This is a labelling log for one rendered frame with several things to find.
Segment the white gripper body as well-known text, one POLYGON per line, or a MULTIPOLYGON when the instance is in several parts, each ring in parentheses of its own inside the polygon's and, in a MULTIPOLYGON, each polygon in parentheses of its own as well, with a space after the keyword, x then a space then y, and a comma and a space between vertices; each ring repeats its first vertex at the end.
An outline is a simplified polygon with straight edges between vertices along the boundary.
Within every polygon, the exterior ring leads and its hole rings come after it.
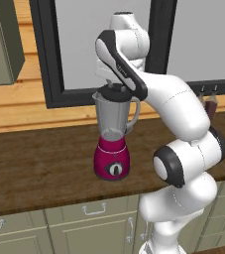
POLYGON ((114 74, 114 72, 101 60, 96 61, 95 74, 112 82, 118 81, 118 77, 114 74))

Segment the black blender lid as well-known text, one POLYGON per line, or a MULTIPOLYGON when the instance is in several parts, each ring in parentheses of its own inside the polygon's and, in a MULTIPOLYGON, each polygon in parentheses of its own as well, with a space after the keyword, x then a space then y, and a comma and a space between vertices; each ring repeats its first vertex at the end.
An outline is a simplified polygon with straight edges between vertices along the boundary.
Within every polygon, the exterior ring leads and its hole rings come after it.
POLYGON ((121 83, 105 84, 98 89, 103 98, 112 102, 128 102, 132 98, 130 89, 121 83))

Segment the red blender with glass jug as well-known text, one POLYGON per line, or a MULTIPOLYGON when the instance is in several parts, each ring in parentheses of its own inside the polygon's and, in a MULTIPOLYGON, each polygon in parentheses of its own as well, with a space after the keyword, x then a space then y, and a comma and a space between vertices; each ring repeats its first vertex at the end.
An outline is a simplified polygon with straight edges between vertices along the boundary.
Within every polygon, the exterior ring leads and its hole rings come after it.
POLYGON ((112 102, 103 98, 98 90, 92 97, 100 133, 94 152, 94 173, 105 181, 122 180, 130 173, 125 136, 138 121, 140 100, 132 95, 128 102, 112 102))

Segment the pale green drawer front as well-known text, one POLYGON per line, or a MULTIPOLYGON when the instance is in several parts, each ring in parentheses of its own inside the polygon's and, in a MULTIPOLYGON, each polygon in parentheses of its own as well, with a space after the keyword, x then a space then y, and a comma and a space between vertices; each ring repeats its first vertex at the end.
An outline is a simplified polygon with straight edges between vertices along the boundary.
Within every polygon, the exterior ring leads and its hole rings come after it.
POLYGON ((27 211, 9 215, 0 215, 5 220, 0 236, 20 233, 37 233, 48 235, 47 223, 42 210, 27 211))
POLYGON ((86 203, 65 205, 55 208, 48 208, 45 210, 49 225, 58 225, 67 222, 75 222, 79 220, 87 220, 96 217, 121 214, 130 211, 136 211, 138 209, 139 196, 129 195, 115 198, 108 198, 98 201, 91 201, 86 203), (87 205, 89 210, 96 210, 100 208, 102 202, 106 203, 105 213, 86 216, 82 212, 82 207, 87 205))

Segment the pale green cupboard door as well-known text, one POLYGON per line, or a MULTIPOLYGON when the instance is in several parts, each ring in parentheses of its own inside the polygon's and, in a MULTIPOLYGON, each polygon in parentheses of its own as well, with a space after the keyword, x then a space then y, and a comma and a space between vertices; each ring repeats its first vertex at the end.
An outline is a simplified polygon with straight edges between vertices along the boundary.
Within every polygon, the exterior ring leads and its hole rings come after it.
POLYGON ((140 237, 140 235, 145 231, 145 227, 146 227, 146 221, 142 218, 141 213, 138 213, 137 220, 136 220, 133 254, 139 254, 140 248, 148 240, 149 232, 150 232, 150 223, 149 223, 148 237, 146 241, 142 241, 140 237))
POLYGON ((54 254, 49 243, 36 236, 0 241, 0 254, 54 254))
POLYGON ((108 215, 50 227, 55 254, 132 254, 137 212, 108 215), (134 237, 126 240, 134 219, 134 237))

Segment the pale green cupboard run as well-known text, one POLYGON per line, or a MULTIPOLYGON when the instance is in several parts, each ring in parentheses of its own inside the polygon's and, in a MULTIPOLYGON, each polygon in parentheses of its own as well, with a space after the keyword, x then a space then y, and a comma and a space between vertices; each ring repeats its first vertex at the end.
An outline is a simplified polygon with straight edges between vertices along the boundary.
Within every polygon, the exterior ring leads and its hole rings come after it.
POLYGON ((225 181, 217 186, 215 199, 180 233, 179 244, 187 253, 225 246, 225 181))

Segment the black window frame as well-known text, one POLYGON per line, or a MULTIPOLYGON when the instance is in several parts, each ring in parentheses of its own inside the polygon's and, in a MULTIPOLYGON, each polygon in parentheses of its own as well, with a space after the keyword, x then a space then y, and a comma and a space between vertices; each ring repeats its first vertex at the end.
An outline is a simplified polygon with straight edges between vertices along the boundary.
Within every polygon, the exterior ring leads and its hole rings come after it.
MULTIPOLYGON (((92 105, 91 95, 99 86, 93 81, 90 87, 64 87, 65 78, 61 67, 56 0, 29 0, 43 87, 48 108, 92 105)), ((147 56, 145 71, 164 74, 169 63, 169 51, 177 0, 151 0, 149 36, 151 48, 147 56)), ((209 95, 213 89, 225 94, 225 79, 198 80, 189 84, 194 92, 209 95)))

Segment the olive wall cupboard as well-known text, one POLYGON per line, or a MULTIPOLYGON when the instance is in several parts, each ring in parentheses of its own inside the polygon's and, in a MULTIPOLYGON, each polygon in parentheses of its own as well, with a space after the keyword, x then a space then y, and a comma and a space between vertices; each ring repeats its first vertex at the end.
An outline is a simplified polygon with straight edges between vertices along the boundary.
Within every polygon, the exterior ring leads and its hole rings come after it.
POLYGON ((25 62, 13 0, 0 0, 0 85, 14 84, 25 62))

